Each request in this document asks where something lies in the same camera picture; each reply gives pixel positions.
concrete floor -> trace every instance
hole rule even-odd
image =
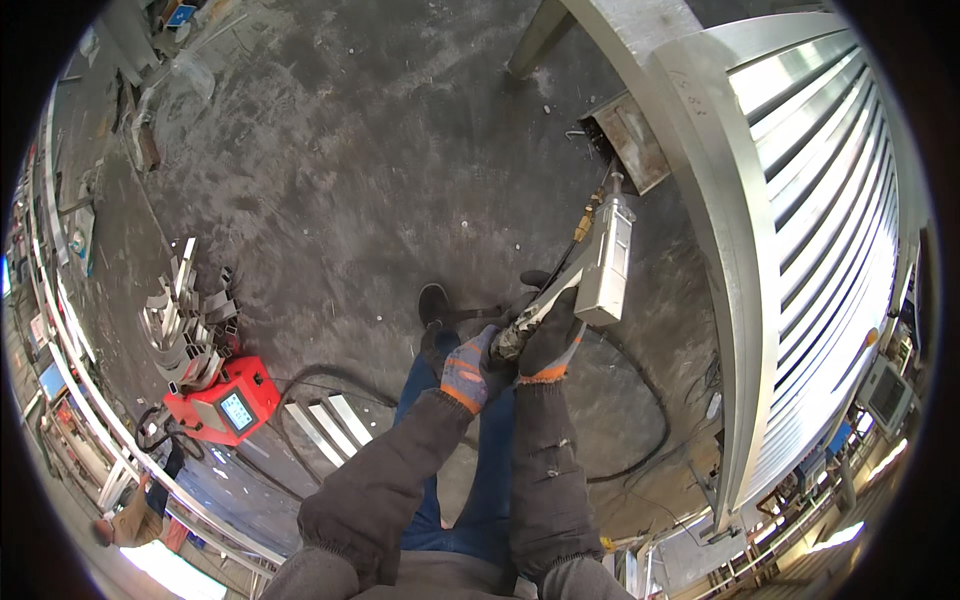
[[[93,274],[67,279],[117,410],[135,420],[162,398],[165,382],[134,314],[189,236],[198,237],[198,289],[211,289],[222,265],[237,270],[245,350],[273,377],[336,365],[393,397],[419,345],[424,283],[443,283],[458,307],[489,306],[524,291],[521,271],[552,266],[606,170],[583,137],[564,132],[577,128],[591,96],[598,106],[623,86],[579,28],[529,82],[507,78],[503,65],[536,5],[237,3],[226,19],[248,18],[200,52],[216,76],[212,101],[181,76],[157,87],[161,164],[145,176],[119,136],[103,132],[113,114],[108,57],[92,69],[75,61],[70,73],[84,79],[58,96],[65,189],[104,164]],[[630,284],[612,332],[645,377],[589,337],[566,384],[588,476],[653,450],[665,425],[655,396],[665,406],[670,435],[659,455],[630,478],[590,488],[612,538],[658,531],[673,524],[668,511],[705,506],[689,464],[703,474],[719,461],[719,420],[706,422],[709,394],[697,383],[716,351],[713,313],[674,181],[632,209]],[[462,335],[477,326],[465,324]],[[392,410],[348,398],[376,423],[374,435],[390,426]],[[287,425],[314,469],[330,472]],[[239,448],[248,459],[300,495],[316,488],[274,430],[262,427],[251,441]],[[255,539],[292,552],[297,501],[233,459],[188,461],[178,481]],[[475,459],[462,444],[441,472],[445,520],[463,506]]]

person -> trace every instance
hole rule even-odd
[[[177,442],[171,440],[173,449],[167,457],[163,471],[171,479],[183,468],[183,450]],[[111,544],[122,548],[136,548],[159,540],[163,535],[163,514],[167,508],[170,492],[158,483],[154,483],[147,492],[150,473],[140,476],[140,485],[133,494],[133,502],[122,509],[113,519],[97,519],[91,523],[96,541],[104,546]]]
[[[521,280],[542,285],[545,277]],[[424,287],[426,332],[394,426],[303,501],[303,548],[262,597],[631,598],[599,563],[604,547],[564,400],[566,367],[585,328],[575,301],[576,289],[560,294],[517,361],[497,364],[489,354],[497,328],[461,344],[444,321],[443,287]],[[473,486],[445,529],[437,471],[477,415]]]

metal debris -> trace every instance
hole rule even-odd
[[[187,239],[183,259],[171,260],[173,279],[160,276],[162,294],[148,297],[137,315],[156,369],[175,395],[213,385],[238,344],[240,305],[231,295],[233,270],[225,267],[223,290],[201,301],[194,289],[195,243],[196,238]]]

jeans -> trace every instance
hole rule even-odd
[[[435,345],[441,356],[447,356],[460,346],[460,340],[456,332],[443,329],[437,333]],[[418,354],[400,393],[394,425],[403,419],[423,390],[439,387],[437,375],[423,354]],[[440,524],[437,476],[434,475],[423,482],[423,502],[400,535],[401,549],[442,550],[467,554],[498,566],[508,563],[514,401],[513,388],[507,388],[480,413],[476,474],[467,504],[454,526],[444,529]]]
[[[170,442],[174,447],[170,451],[170,456],[167,458],[167,464],[164,466],[163,472],[170,475],[171,479],[177,479],[177,473],[183,468],[183,450],[180,448],[180,445],[173,440]],[[167,509],[167,498],[170,497],[170,491],[155,481],[146,494],[147,506],[160,515],[160,518],[163,518],[163,513]]]

red machine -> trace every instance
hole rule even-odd
[[[191,438],[237,445],[270,418],[280,392],[260,358],[247,356],[226,363],[213,386],[185,396],[167,394],[163,403]]]

